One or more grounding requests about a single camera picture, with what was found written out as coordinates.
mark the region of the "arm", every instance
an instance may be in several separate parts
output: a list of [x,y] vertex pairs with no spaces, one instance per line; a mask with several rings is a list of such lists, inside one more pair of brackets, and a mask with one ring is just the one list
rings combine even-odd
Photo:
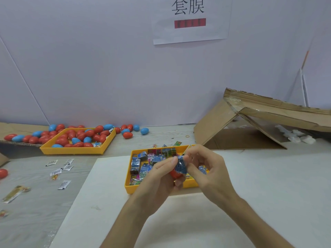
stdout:
[[[256,248],[293,248],[264,222],[249,204],[235,192],[224,159],[213,151],[196,145],[186,151],[190,162],[188,173],[196,180],[204,195],[216,204],[242,229]],[[204,175],[197,168],[205,165]]]
[[149,216],[154,214],[173,189],[183,187],[185,176],[175,182],[169,174],[178,162],[177,157],[156,163],[134,194],[124,204],[113,227],[100,248],[133,248]]

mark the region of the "white work mat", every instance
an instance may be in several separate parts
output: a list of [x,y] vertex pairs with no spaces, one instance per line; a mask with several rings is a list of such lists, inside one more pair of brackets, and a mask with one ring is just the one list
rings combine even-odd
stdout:
[[[328,247],[331,145],[319,139],[311,146],[285,145],[289,150],[217,153],[223,155],[238,194],[295,247]],[[100,246],[129,197],[124,188],[129,159],[96,161],[50,248]],[[147,220],[135,248],[254,247],[198,190],[170,196]]]

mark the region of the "red rectangle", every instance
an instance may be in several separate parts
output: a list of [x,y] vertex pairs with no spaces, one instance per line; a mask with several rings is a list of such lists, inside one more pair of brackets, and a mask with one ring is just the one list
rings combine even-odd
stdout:
[[174,24],[175,24],[175,29],[201,27],[201,26],[206,26],[206,18],[176,20],[176,21],[174,21]]

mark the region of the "gray wood grain tabletop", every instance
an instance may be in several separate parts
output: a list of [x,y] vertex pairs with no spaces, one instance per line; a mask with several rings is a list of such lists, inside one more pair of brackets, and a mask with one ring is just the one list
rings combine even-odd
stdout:
[[[44,155],[35,147],[1,144],[0,152],[11,160],[2,167],[9,175],[0,181],[0,198],[17,185],[31,187],[31,191],[20,194],[9,204],[0,202],[0,210],[9,212],[7,217],[0,218],[0,247],[49,247],[97,158],[127,156],[134,149],[152,148],[153,144],[158,147],[171,146],[176,141],[182,145],[195,144],[193,127],[149,127],[147,135],[133,132],[131,139],[119,134],[104,155]],[[69,158],[74,158],[74,167],[62,171],[57,180],[51,180],[50,173],[62,168]],[[45,167],[56,159],[56,165]],[[63,180],[71,183],[65,190],[57,190]]]

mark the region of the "hand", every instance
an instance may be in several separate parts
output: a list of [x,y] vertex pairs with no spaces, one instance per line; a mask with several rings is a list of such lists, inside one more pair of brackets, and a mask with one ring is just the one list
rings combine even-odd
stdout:
[[139,210],[145,217],[154,214],[173,189],[180,190],[183,187],[186,176],[182,176],[174,182],[169,174],[177,162],[178,158],[173,157],[156,163],[132,195],[132,200],[135,201],[136,206],[139,206]]
[[[187,172],[210,201],[224,209],[228,203],[239,197],[232,186],[222,156],[199,144],[186,150],[185,154],[189,156],[189,162],[186,163]],[[200,165],[209,170],[207,175],[197,168]]]

